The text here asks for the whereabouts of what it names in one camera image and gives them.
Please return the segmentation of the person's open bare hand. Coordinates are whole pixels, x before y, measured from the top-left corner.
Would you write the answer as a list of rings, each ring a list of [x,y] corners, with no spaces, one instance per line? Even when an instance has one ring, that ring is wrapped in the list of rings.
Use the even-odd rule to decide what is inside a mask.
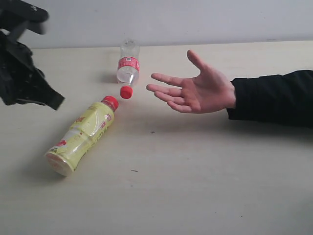
[[[207,114],[236,108],[235,87],[226,76],[205,63],[194,51],[188,50],[186,55],[199,69],[198,76],[180,78],[153,73],[152,79],[172,87],[148,84],[146,89],[180,113]]]

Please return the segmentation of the black sleeved forearm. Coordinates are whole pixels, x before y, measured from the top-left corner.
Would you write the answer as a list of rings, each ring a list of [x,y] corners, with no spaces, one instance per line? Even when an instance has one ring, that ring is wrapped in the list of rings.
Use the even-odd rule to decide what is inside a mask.
[[[313,72],[298,70],[285,75],[235,78],[236,106],[230,120],[313,126]]]

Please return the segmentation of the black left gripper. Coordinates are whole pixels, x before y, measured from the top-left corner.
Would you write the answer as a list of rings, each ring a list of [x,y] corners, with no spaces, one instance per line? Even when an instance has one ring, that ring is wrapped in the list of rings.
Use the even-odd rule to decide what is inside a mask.
[[[46,10],[22,0],[0,2],[0,97],[5,105],[25,104],[18,99],[23,91],[22,79],[35,73],[32,51],[19,42],[26,30],[45,34],[44,23],[49,19]],[[37,74],[36,101],[58,110],[64,97],[55,91],[42,74]]]

